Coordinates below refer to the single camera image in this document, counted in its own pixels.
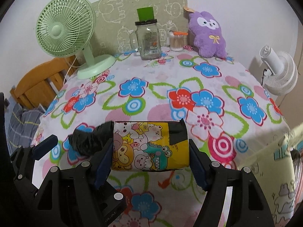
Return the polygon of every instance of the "cotton swab container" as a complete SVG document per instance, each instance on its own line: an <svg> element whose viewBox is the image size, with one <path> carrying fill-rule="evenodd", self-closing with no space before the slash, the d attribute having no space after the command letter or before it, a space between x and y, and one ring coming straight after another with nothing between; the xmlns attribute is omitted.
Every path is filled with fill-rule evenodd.
<svg viewBox="0 0 303 227"><path fill-rule="evenodd" d="M184 36L188 33L180 31L169 32L169 44L172 51L182 51L184 47Z"/></svg>

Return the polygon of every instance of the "gray plaid blanket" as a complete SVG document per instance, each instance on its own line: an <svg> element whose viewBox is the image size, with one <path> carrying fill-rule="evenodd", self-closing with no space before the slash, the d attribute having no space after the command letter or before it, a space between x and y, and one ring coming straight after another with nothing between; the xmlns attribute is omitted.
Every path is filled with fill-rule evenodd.
<svg viewBox="0 0 303 227"><path fill-rule="evenodd" d="M14 106L7 133L11 152L18 146L26 148L31 145L42 114L38 109L24 111L18 103Z"/></svg>

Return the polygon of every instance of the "black lid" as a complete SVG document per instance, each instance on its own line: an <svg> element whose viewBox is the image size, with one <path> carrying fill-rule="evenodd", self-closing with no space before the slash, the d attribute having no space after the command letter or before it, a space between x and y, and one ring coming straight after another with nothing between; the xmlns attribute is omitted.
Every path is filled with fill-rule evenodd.
<svg viewBox="0 0 303 227"><path fill-rule="evenodd" d="M150 25L150 24L155 24L157 23L157 19L150 19L146 21L136 21L134 24L136 26L142 26L142 25Z"/></svg>

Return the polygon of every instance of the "black cable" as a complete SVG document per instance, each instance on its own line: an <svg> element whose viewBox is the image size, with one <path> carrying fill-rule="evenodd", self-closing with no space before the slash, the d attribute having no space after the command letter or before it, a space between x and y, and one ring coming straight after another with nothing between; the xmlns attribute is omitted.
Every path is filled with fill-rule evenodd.
<svg viewBox="0 0 303 227"><path fill-rule="evenodd" d="M262 83L261 85L263 86L263 80L264 80L264 73L265 73L266 69L263 70L263 76L262 76Z"/></svg>

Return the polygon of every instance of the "wooden chair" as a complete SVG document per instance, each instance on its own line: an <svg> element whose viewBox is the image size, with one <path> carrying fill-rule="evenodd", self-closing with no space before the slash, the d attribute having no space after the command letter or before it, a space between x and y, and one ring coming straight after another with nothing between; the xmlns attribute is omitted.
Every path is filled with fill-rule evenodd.
<svg viewBox="0 0 303 227"><path fill-rule="evenodd" d="M49 84L49 81L54 83L58 91L63 87L65 74L62 71L68 71L70 65L75 59L75 56L68 58L54 58L51 61L45 62L34 69L30 70L19 82L16 88L12 88L10 93L17 103L22 106L33 109L42 104L48 107L56 96L55 91ZM68 72L71 76L75 72L75 68L71 68Z"/></svg>

